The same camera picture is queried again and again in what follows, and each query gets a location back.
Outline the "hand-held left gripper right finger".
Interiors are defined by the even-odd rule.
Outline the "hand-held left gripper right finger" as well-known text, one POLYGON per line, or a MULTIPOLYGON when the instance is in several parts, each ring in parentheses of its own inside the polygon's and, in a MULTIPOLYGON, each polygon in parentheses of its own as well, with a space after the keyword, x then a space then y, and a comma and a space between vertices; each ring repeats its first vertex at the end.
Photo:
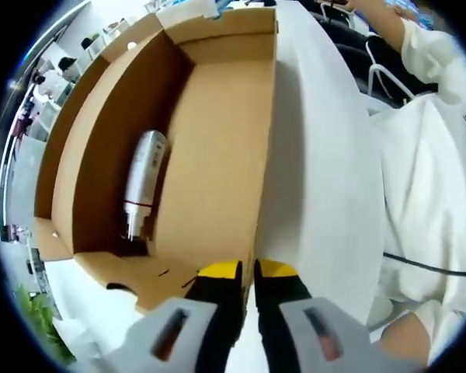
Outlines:
POLYGON ((414 372, 370 341, 366 326, 326 298, 311 297, 281 262, 254 265, 259 333, 271 372, 414 372))

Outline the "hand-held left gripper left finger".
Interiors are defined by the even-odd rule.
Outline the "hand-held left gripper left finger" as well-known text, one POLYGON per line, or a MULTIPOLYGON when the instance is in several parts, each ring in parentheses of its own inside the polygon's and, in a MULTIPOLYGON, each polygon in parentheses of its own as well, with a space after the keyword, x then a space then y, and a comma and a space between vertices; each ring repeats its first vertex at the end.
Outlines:
POLYGON ((186 295, 170 298, 101 360, 103 372, 223 372, 242 328, 242 262, 200 270, 186 295))

